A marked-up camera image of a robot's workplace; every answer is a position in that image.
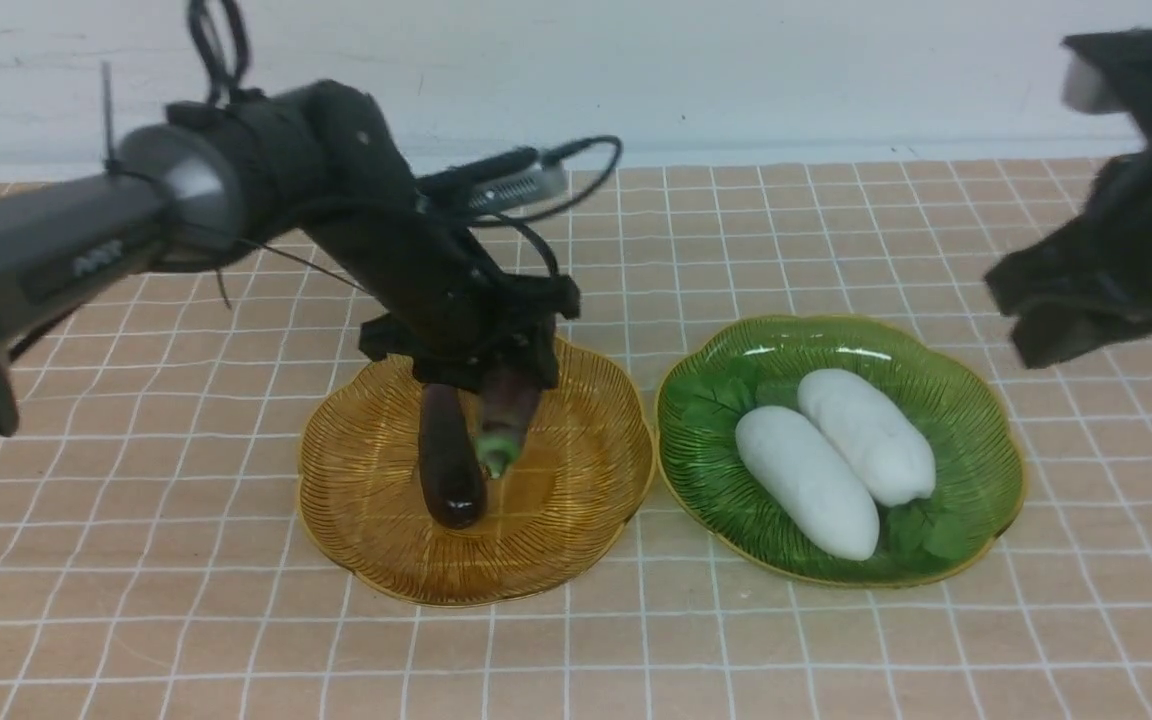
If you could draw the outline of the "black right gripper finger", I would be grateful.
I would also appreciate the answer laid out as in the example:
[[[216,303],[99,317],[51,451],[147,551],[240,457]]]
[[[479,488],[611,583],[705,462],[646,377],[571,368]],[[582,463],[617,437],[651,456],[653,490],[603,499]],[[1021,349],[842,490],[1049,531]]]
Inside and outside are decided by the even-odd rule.
[[[984,274],[1026,369],[1152,336],[1152,240],[1112,250],[1074,234],[1007,253]]]

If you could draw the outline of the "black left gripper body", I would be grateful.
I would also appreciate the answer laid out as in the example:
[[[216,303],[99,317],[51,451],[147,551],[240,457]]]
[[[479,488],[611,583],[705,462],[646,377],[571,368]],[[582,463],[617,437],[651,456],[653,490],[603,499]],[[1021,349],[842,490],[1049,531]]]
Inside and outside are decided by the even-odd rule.
[[[320,142],[329,192],[306,210],[306,236],[384,306],[361,325],[371,361],[416,354],[497,353],[511,366],[513,338],[545,318],[576,318],[570,275],[500,270],[477,242],[476,219],[435,209],[391,136],[374,97],[344,85],[316,85],[306,118]]]

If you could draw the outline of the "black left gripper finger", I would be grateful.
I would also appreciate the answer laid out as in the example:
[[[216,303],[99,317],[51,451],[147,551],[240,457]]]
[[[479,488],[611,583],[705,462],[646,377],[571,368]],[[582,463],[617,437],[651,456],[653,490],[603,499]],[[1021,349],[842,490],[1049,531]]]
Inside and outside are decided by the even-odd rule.
[[[444,357],[433,351],[416,354],[416,382],[422,386],[449,386],[461,391],[482,391],[490,370],[497,366],[497,353]]]
[[[556,333],[558,319],[545,318],[511,340],[511,370],[541,391],[558,387]]]

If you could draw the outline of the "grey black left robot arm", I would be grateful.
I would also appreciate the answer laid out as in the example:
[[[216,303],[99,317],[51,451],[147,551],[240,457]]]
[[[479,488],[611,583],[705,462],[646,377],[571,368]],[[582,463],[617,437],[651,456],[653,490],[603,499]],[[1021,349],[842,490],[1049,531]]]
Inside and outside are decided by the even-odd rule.
[[[500,270],[450,191],[524,158],[540,152],[416,177],[374,97],[335,81],[170,105],[104,172],[0,197],[0,437],[18,432],[14,361],[74,311],[132,275],[220,272],[291,229],[379,302],[358,333],[367,359],[408,357],[417,381],[473,393],[498,366],[553,388],[579,287]]]

